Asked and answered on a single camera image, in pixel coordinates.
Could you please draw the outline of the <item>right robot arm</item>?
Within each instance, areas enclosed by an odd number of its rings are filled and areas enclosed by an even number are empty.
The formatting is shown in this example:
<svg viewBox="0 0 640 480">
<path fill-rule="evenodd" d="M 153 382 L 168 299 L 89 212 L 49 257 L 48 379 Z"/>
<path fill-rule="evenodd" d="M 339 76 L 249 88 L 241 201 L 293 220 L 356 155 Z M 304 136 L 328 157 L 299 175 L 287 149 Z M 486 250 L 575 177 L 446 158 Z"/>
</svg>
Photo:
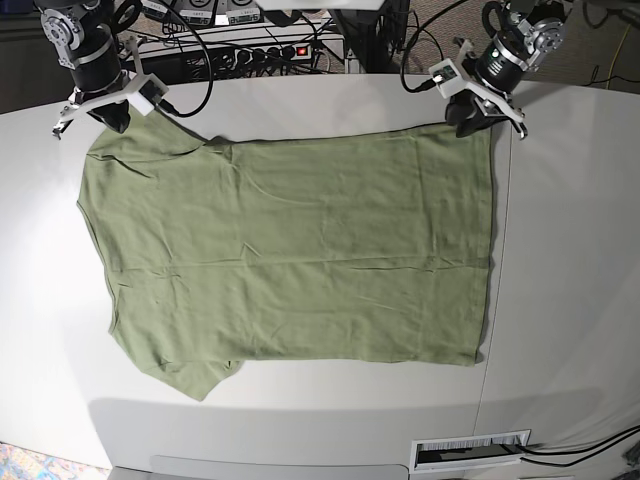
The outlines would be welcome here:
<svg viewBox="0 0 640 480">
<path fill-rule="evenodd" d="M 73 108 L 122 90 L 128 83 L 119 53 L 118 34 L 142 12 L 140 1 L 37 1 L 41 26 L 69 70 Z"/>
</svg>

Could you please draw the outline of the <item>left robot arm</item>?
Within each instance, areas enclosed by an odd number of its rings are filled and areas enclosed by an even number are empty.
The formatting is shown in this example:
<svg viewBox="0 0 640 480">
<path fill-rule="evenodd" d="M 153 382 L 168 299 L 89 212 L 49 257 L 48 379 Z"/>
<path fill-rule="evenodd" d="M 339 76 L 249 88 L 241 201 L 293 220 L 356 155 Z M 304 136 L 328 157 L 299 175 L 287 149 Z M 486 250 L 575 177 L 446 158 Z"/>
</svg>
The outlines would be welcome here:
<svg viewBox="0 0 640 480">
<path fill-rule="evenodd" d="M 445 122 L 464 138 L 502 122 L 524 139 L 524 112 L 513 92 L 524 76 L 564 42 L 568 1 L 490 1 L 481 12 L 490 38 L 477 55 L 468 39 L 457 38 L 459 52 L 429 69 L 439 93 L 448 101 Z"/>
</svg>

